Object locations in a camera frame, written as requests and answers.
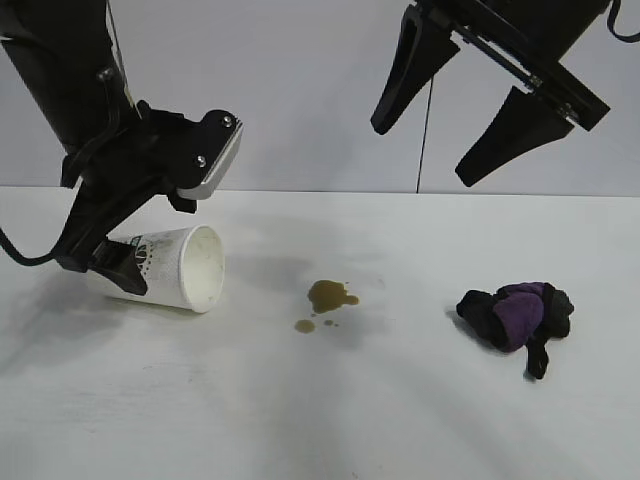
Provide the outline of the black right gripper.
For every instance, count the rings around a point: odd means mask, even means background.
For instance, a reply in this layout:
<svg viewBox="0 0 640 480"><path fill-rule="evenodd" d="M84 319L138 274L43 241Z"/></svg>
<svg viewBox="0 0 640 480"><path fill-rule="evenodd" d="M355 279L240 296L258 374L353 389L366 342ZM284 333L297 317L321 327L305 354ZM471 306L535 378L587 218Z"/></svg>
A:
<svg viewBox="0 0 640 480"><path fill-rule="evenodd" d="M512 87L490 125L460 160L455 173L466 187L531 150L565 138L573 124L554 109L592 130L610 107L561 59L609 5L418 1L417 7L404 12L389 76L370 119L374 131L386 134L426 83L460 51L451 40L453 31L533 92Z"/></svg>

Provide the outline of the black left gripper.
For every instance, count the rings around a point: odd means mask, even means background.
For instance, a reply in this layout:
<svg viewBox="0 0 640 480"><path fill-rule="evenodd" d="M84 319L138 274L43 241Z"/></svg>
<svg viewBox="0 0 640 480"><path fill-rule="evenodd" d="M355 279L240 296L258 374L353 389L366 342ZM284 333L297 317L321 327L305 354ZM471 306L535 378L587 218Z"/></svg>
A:
<svg viewBox="0 0 640 480"><path fill-rule="evenodd" d="M93 270L124 292L148 290L135 247L107 239L116 226L156 195L193 214L197 202L183 196L205 178L205 121L138 104L142 118L106 141L88 160L62 233L52 249L63 269Z"/></svg>

